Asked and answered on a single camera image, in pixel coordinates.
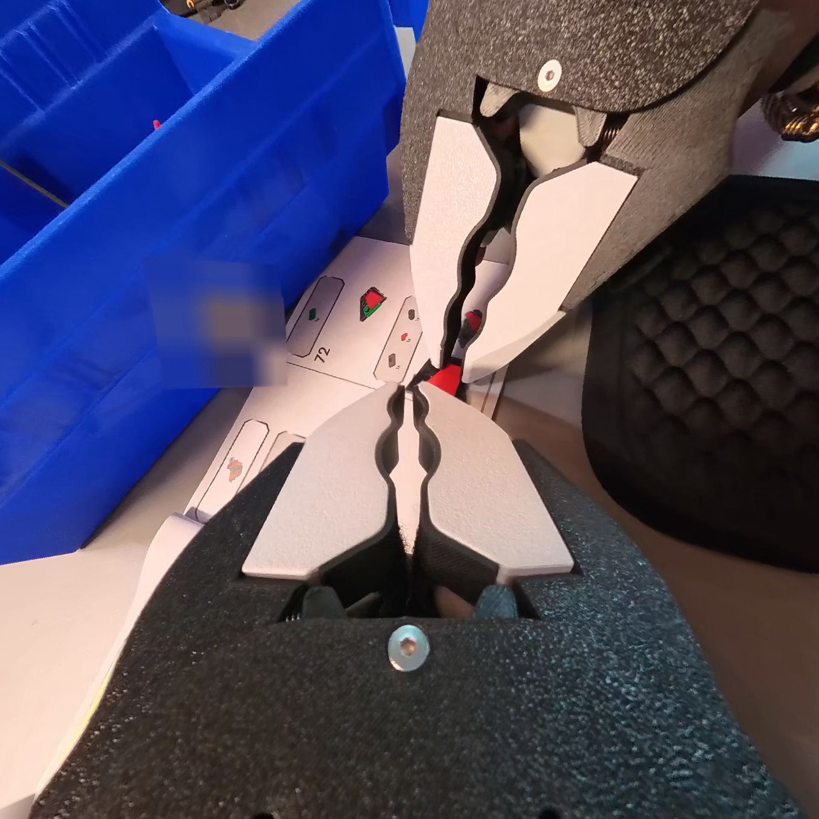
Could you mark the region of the small red lego piece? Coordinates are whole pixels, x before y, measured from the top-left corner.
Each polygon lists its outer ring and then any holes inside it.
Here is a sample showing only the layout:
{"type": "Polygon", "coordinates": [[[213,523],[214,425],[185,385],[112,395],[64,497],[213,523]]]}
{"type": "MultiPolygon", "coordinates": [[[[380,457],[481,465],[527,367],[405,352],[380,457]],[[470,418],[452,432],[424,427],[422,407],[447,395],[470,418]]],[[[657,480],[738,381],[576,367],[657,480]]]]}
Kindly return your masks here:
{"type": "Polygon", "coordinates": [[[415,374],[410,382],[411,386],[420,383],[430,383],[437,386],[449,395],[454,395],[460,400],[465,399],[466,387],[462,382],[463,363],[461,360],[452,360],[443,366],[436,368],[431,360],[428,360],[415,374]]]}

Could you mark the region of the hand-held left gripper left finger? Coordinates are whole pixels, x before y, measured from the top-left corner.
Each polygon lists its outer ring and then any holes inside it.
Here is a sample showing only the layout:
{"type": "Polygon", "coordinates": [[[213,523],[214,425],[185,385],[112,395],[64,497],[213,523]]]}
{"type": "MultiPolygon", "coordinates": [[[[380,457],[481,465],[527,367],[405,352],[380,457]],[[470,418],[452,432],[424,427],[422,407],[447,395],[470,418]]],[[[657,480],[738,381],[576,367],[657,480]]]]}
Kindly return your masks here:
{"type": "Polygon", "coordinates": [[[250,577],[318,577],[387,526],[404,389],[368,392],[309,435],[242,565],[250,577]]]}

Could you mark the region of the white lego instruction booklet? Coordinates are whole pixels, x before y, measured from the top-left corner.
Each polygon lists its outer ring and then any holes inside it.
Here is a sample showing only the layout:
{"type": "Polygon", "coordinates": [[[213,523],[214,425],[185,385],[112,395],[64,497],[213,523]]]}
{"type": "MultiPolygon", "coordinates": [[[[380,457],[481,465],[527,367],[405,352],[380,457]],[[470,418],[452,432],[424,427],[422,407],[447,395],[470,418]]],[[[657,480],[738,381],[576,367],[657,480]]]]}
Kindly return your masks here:
{"type": "Polygon", "coordinates": [[[169,588],[169,571],[199,528],[288,446],[384,383],[428,378],[409,252],[354,238],[306,289],[287,321],[286,385],[251,392],[185,514],[160,527],[139,579],[138,609],[169,588]]]}

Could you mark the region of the black quilted cushion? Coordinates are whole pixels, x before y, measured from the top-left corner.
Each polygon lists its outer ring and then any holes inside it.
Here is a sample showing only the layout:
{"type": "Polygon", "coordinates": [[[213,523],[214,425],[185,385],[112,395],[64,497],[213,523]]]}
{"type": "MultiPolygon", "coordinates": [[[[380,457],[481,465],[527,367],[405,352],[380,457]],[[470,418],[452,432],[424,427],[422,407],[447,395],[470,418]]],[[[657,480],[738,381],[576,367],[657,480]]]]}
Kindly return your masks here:
{"type": "Polygon", "coordinates": [[[592,299],[581,427],[670,537],[818,568],[818,183],[732,176],[592,299]]]}

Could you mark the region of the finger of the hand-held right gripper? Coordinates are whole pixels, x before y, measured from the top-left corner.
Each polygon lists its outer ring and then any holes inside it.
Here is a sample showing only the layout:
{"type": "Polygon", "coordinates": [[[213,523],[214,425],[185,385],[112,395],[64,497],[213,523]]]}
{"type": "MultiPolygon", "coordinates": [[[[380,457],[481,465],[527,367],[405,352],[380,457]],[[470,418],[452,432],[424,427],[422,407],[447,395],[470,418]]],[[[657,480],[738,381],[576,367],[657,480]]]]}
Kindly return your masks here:
{"type": "Polygon", "coordinates": [[[527,164],[545,173],[517,208],[508,279],[466,350],[467,383],[511,362],[564,316],[564,300],[640,176],[630,166],[585,161],[568,110],[524,106],[519,126],[527,164]]]}
{"type": "Polygon", "coordinates": [[[499,184],[500,166],[481,130],[438,116],[411,243],[415,298],[434,366],[449,357],[449,316],[463,295],[465,250],[480,240],[499,184]]]}

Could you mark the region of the large blue plastic bin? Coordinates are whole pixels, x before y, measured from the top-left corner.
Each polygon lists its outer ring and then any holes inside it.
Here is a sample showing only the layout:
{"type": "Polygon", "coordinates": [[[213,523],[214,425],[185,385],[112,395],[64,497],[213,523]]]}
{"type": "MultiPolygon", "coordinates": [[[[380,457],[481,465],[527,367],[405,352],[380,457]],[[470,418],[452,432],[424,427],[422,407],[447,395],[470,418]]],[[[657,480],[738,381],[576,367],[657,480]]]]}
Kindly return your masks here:
{"type": "Polygon", "coordinates": [[[386,197],[404,68],[379,1],[256,43],[160,2],[2,2],[1,52],[7,564],[79,549],[214,394],[163,387],[142,262],[272,264],[295,301],[386,197]]]}

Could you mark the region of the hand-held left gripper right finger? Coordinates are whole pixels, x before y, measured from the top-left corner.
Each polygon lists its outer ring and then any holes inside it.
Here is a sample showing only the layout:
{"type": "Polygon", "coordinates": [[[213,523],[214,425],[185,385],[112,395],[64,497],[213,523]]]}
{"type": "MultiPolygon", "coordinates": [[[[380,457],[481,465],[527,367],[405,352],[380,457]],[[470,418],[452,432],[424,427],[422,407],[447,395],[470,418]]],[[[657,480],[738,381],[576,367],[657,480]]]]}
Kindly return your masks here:
{"type": "Polygon", "coordinates": [[[433,384],[414,389],[426,471],[415,564],[434,586],[509,585],[574,560],[508,435],[433,384]]]}

